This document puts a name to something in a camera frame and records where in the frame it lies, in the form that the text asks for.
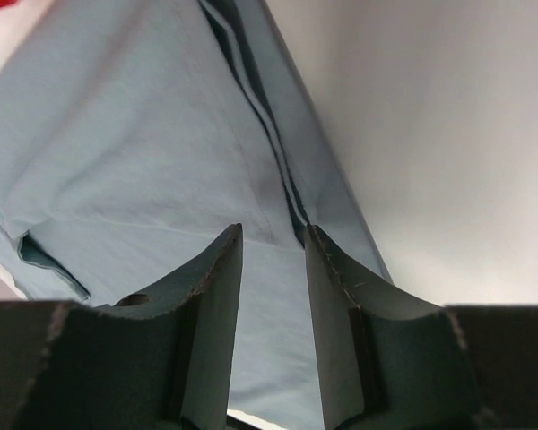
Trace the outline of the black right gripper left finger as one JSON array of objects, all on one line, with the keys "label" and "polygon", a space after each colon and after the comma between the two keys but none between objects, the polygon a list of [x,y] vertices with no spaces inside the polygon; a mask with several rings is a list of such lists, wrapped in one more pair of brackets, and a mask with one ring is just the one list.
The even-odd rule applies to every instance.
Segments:
[{"label": "black right gripper left finger", "polygon": [[0,301],[0,429],[223,429],[242,264],[233,224],[113,306]]}]

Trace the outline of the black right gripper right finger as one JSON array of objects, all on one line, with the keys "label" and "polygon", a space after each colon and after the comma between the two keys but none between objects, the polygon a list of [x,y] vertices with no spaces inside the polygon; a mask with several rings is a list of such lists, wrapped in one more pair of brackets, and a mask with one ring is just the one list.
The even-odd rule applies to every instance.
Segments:
[{"label": "black right gripper right finger", "polygon": [[328,429],[538,429],[538,306],[438,306],[305,232]]}]

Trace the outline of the grey polo shirt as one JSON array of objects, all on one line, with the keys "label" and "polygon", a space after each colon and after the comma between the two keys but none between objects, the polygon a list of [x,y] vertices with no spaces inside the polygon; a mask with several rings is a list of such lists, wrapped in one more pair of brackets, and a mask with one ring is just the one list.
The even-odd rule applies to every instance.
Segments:
[{"label": "grey polo shirt", "polygon": [[304,229],[384,272],[263,1],[0,8],[0,265],[114,304],[244,231],[229,406],[323,427]]}]

